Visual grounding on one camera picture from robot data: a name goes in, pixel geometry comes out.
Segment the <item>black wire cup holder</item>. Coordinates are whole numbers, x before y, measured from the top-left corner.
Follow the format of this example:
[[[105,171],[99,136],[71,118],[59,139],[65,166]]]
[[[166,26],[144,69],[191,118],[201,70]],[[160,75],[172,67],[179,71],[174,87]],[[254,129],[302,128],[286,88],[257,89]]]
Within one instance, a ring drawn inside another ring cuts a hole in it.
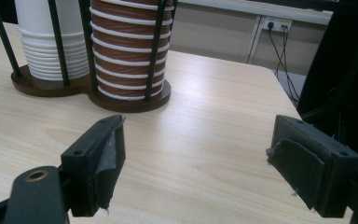
[[[117,112],[145,112],[165,105],[169,101],[171,95],[171,85],[166,79],[164,81],[163,89],[158,95],[152,97],[147,93],[143,100],[126,101],[113,99],[99,91],[93,53],[93,41],[91,39],[90,3],[91,0],[78,0],[89,63],[89,73],[76,79],[70,79],[68,77],[55,0],[48,0],[48,6],[62,69],[62,81],[49,81],[33,77],[28,67],[28,63],[24,66],[18,65],[0,16],[0,37],[13,68],[11,79],[15,88],[23,93],[41,97],[62,97],[86,93],[94,104]]]

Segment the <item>stack of white paper cups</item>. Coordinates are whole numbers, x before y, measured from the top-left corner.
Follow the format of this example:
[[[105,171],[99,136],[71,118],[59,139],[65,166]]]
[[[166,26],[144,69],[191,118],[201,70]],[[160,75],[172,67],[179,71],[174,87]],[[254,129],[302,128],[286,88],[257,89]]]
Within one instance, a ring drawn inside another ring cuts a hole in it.
[[[62,35],[63,52],[70,79],[89,73],[78,0],[55,0]],[[18,31],[33,77],[62,81],[48,0],[15,0]]]

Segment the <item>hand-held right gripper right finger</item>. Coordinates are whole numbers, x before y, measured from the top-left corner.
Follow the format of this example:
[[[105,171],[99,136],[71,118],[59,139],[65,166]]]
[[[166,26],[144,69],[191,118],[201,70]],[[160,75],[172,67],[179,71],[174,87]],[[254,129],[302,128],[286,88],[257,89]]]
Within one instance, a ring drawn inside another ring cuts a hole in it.
[[[278,115],[267,156],[309,209],[343,217],[358,153],[305,121]]]

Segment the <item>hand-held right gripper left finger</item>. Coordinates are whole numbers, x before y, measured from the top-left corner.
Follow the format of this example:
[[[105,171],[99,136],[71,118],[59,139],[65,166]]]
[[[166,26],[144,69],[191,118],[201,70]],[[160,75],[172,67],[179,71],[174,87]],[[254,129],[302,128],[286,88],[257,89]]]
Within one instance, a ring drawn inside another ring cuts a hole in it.
[[[126,160],[124,120],[114,115],[97,121],[62,153],[74,217],[93,217],[109,207]]]

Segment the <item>white wall socket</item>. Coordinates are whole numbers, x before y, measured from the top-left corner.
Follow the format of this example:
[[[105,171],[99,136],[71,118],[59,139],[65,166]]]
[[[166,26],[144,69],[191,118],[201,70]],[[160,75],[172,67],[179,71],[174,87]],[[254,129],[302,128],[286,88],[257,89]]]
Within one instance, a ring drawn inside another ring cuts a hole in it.
[[[292,20],[266,17],[262,28],[271,32],[288,33],[292,26]]]

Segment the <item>stack of brown paper cups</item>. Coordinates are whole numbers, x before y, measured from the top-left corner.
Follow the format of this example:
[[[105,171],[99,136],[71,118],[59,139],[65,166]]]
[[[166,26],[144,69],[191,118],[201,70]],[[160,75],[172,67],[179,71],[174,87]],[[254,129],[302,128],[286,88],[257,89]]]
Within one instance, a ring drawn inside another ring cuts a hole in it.
[[[91,0],[89,11],[99,91],[126,101],[158,95],[175,0]]]

